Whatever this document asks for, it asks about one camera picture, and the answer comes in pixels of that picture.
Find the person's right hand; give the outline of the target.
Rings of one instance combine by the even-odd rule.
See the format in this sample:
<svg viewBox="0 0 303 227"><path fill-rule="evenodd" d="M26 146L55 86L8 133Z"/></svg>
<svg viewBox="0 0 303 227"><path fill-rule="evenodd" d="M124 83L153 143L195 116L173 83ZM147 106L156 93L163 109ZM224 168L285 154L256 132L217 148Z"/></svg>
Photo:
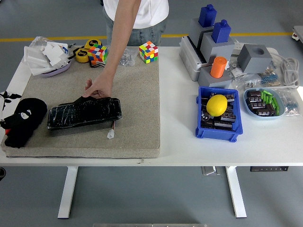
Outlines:
<svg viewBox="0 0 303 227"><path fill-rule="evenodd" d="M84 98L91 96L96 99L111 97L114 75L112 72L103 70L94 81L88 79L82 96Z"/></svg>

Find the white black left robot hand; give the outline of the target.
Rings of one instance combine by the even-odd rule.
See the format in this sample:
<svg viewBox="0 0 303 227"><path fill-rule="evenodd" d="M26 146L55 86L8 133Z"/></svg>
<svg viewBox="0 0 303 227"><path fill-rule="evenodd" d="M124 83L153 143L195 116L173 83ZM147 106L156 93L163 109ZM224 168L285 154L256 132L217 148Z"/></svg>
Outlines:
<svg viewBox="0 0 303 227"><path fill-rule="evenodd" d="M6 104L11 103L13 99L21 98L21 95L10 93L5 91L0 94L0 126L5 129L5 133L8 134L11 129L16 126L20 126L28 119L31 115L30 110L26 110L19 113L14 113L13 115L7 117L5 120L3 117L3 110Z"/></svg>

